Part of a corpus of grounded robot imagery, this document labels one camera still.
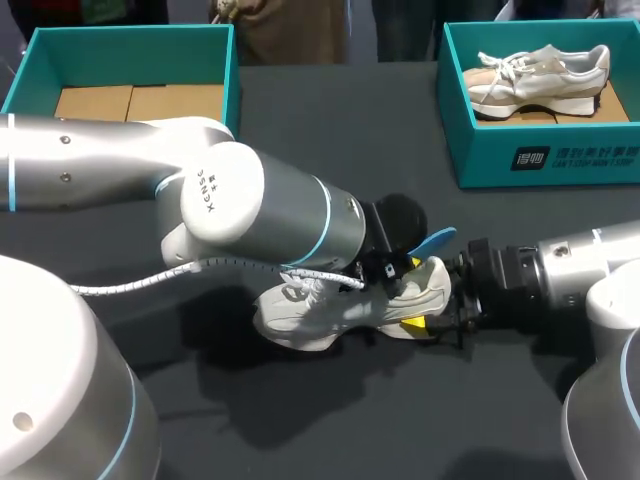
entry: white cable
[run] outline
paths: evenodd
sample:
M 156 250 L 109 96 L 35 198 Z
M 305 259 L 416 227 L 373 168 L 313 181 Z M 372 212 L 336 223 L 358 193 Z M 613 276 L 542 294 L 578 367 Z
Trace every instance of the white cable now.
M 327 280 L 330 282 L 341 283 L 342 285 L 362 290 L 364 282 L 355 278 L 339 275 L 337 273 L 317 272 L 315 270 L 307 270 L 304 268 L 291 268 L 284 266 L 273 266 L 265 263 L 251 262 L 234 258 L 207 258 L 206 260 L 197 260 L 195 262 L 186 263 L 170 270 L 166 270 L 150 277 L 137 280 L 135 282 L 123 283 L 122 285 L 112 285 L 107 287 L 82 287 L 78 285 L 70 285 L 71 289 L 77 294 L 84 297 L 102 297 L 107 295 L 118 295 L 120 293 L 133 292 L 143 288 L 156 285 L 166 280 L 171 280 L 185 273 L 199 273 L 205 269 L 215 268 L 219 266 L 238 266 L 242 268 L 252 268 L 264 272 L 286 272 L 289 275 L 295 275 L 300 278 L 315 278 L 318 280 Z

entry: black table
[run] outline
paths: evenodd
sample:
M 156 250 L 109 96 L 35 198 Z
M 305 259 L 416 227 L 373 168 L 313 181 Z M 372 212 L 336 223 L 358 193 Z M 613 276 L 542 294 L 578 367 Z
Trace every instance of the black table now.
M 637 215 L 637 188 L 460 191 L 435 70 L 243 69 L 242 140 L 362 199 L 413 196 L 432 230 L 459 230 L 443 257 L 477 237 L 527 244 Z M 0 222 L 3 254 L 69 282 L 162 268 L 152 203 Z M 283 352 L 249 327 L 277 281 L 220 270 L 90 300 L 157 407 L 160 480 L 571 478 L 561 397 L 585 362 L 571 335 L 484 331 L 460 354 L 352 334 L 323 354 Z

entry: shoelace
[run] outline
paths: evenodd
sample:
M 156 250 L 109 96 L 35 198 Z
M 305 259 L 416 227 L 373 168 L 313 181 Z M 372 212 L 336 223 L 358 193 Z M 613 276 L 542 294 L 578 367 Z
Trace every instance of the shoelace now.
M 491 82 L 489 90 L 484 94 L 480 103 L 484 103 L 487 97 L 491 95 L 493 89 L 501 78 L 511 81 L 511 84 L 513 85 L 513 92 L 515 93 L 517 75 L 531 73 L 534 71 L 533 68 L 528 66 L 526 63 L 529 60 L 527 52 L 514 53 L 506 58 L 490 57 L 489 55 L 480 52 L 478 53 L 478 58 L 484 66 L 493 68 L 496 71 L 496 75 L 493 77 L 493 82 Z
M 288 286 L 296 290 L 300 290 L 306 295 L 307 304 L 309 306 L 314 303 L 324 301 L 333 292 L 333 290 L 329 288 L 326 280 L 319 280 L 317 278 L 300 278 L 286 272 L 280 272 L 280 276 Z

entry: white sneaker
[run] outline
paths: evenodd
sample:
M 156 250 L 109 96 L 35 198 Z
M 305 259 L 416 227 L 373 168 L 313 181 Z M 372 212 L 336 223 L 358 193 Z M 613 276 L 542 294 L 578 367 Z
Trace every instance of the white sneaker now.
M 507 58 L 478 54 L 486 68 L 464 72 L 473 110 L 492 118 L 508 118 L 536 105 L 567 115 L 593 115 L 596 97 L 609 77 L 610 53 L 605 45 L 589 52 L 561 52 L 547 45 Z
M 451 296 L 449 273 L 429 257 L 401 280 L 401 293 L 389 299 L 380 285 L 367 291 L 339 291 L 333 282 L 292 279 L 264 292 L 256 305 L 254 325 L 279 345 L 305 351 L 326 350 L 342 333 L 368 326 L 394 338 L 425 339 L 428 332 L 402 323 L 439 315 Z

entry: blue ring accent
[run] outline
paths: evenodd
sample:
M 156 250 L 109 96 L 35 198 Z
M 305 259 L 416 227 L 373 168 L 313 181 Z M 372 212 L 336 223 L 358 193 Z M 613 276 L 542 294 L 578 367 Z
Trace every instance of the blue ring accent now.
M 100 474 L 97 480 L 105 480 L 107 476 L 111 473 L 111 470 L 113 470 L 113 467 L 115 467 L 116 463 L 118 463 L 118 460 L 120 460 L 120 457 L 122 456 L 122 452 L 124 451 L 124 447 L 127 446 L 127 442 L 129 441 L 129 437 L 131 436 L 131 430 L 133 430 L 133 421 L 136 415 L 136 405 L 138 403 L 138 399 L 136 396 L 136 384 L 133 379 L 133 373 L 131 373 L 131 369 L 129 368 L 128 365 L 127 365 L 127 371 L 129 372 L 129 378 L 131 379 L 131 397 L 132 397 L 131 414 L 129 415 L 129 425 L 127 425 L 127 431 L 125 432 L 124 437 L 122 437 L 122 442 L 120 442 L 120 446 L 118 447 L 118 450 L 116 450 L 116 454 L 113 456 L 113 458 L 109 462 L 109 465 L 106 466 L 106 468 Z
M 331 223 L 331 200 L 330 200 L 331 195 L 329 194 L 329 190 L 327 190 L 327 187 L 324 186 L 324 184 L 320 181 L 318 177 L 314 175 L 313 178 L 315 178 L 320 184 L 320 186 L 322 187 L 322 191 L 324 191 L 324 199 L 327 204 L 327 218 L 324 221 L 324 229 L 322 230 L 322 234 L 320 235 L 320 238 L 318 239 L 317 243 L 313 246 L 311 250 L 309 250 L 309 253 L 307 253 L 301 259 L 296 260 L 295 262 L 291 262 L 288 265 L 285 265 L 285 267 L 295 267 L 296 265 L 300 265 L 301 263 L 309 260 L 318 251 L 318 249 L 320 248 L 320 245 L 322 245 L 322 242 L 324 242 L 324 239 L 327 236 L 327 232 L 329 231 L 329 224 Z
M 9 178 L 7 178 L 7 186 L 9 188 L 9 211 L 16 211 L 16 162 L 13 156 L 9 156 Z
M 16 128 L 16 117 L 13 113 L 7 115 L 7 129 L 10 131 Z M 13 158 L 12 146 L 9 146 L 7 153 L 7 189 L 9 190 L 9 211 L 16 211 L 16 159 Z
M 633 421 L 636 422 L 636 427 L 638 428 L 638 430 L 640 430 L 640 415 L 638 415 L 638 410 L 633 403 L 633 398 L 631 398 L 629 379 L 627 378 L 627 354 L 629 353 L 629 345 L 631 344 L 631 340 L 637 332 L 638 330 L 629 335 L 627 343 L 624 344 L 624 349 L 622 350 L 622 360 L 620 361 L 620 378 L 622 380 L 622 393 L 624 393 L 624 399 L 627 401 L 627 408 L 629 409 L 629 413 L 631 413 Z
M 160 180 L 160 182 L 158 183 L 158 185 L 156 185 L 156 189 L 153 192 L 153 196 L 157 197 L 158 194 L 164 190 L 165 188 L 167 188 L 169 186 L 169 184 L 174 181 L 176 178 L 180 178 L 180 177 L 184 177 L 184 174 L 182 172 L 178 172 L 178 173 L 174 173 L 172 175 L 169 175 L 168 177 L 163 178 L 162 180 Z

